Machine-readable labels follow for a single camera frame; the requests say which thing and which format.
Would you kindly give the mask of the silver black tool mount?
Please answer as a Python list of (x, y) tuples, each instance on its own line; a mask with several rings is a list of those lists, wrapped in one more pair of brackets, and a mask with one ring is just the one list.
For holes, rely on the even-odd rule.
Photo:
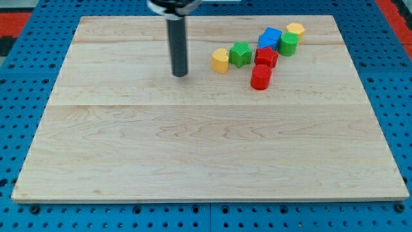
[(147, 0), (147, 6), (158, 15), (188, 15), (202, 4), (202, 0)]

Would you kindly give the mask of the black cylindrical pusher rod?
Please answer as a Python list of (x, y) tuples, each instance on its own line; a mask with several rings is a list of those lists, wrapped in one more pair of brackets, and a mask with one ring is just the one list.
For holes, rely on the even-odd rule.
[(183, 77), (188, 73), (185, 18), (174, 14), (166, 14), (165, 18), (172, 74), (175, 77)]

